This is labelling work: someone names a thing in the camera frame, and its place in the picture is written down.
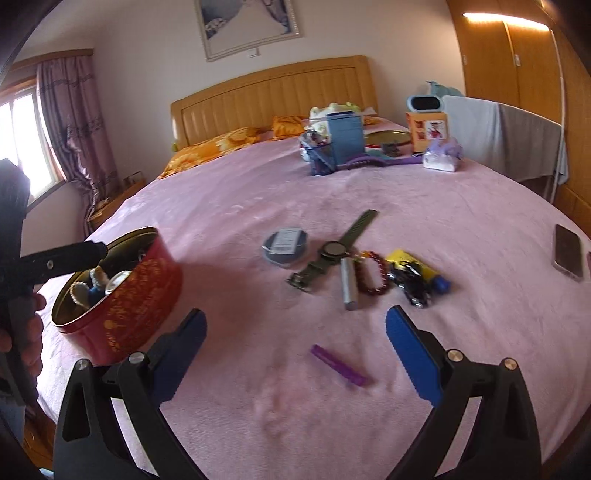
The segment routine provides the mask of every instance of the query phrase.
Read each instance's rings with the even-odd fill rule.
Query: wooden floor
[[[41,407],[27,407],[25,414],[25,439],[23,449],[33,464],[38,468],[53,470],[53,439],[56,436],[56,424],[53,423]]]

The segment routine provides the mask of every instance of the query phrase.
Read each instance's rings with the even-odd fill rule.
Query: white cloth
[[[450,135],[463,147],[464,156],[506,175],[499,104],[450,95],[443,103]]]
[[[561,126],[535,113],[503,103],[446,95],[443,98],[450,135],[464,155],[513,179],[554,176],[569,179]]]

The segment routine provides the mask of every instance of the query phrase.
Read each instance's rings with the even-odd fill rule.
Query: watch face
[[[320,250],[330,257],[344,257],[347,254],[347,247],[339,242],[328,242]]]

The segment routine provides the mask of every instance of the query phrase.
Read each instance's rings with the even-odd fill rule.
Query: wooden wardrobe
[[[562,122],[560,66],[551,31],[503,22],[471,22],[491,13],[547,25],[556,36],[566,92],[570,180],[555,205],[591,236],[591,76],[536,0],[447,0],[462,54],[466,94]]]

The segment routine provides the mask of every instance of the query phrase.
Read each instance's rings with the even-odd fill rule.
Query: blue gripper pad
[[[386,334],[419,397],[437,407],[443,396],[439,369],[419,338],[419,330],[400,306],[386,314]]]
[[[185,373],[207,336],[207,318],[201,310],[193,309],[173,333],[162,335],[148,351],[157,357],[154,367],[152,403],[159,407],[172,400]]]

